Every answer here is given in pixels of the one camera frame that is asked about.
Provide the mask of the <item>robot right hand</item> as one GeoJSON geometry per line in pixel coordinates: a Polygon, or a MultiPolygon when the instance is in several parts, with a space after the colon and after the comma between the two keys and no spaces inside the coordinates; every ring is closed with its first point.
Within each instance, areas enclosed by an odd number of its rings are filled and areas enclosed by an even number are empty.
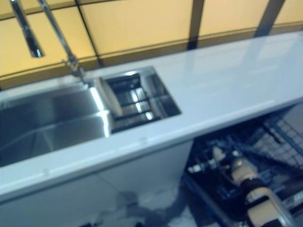
{"type": "Polygon", "coordinates": [[[214,158],[199,162],[188,167],[191,174],[205,174],[207,176],[218,175],[235,186],[240,186],[245,180],[258,179],[258,169],[247,159],[238,157],[231,160],[214,158]]]}

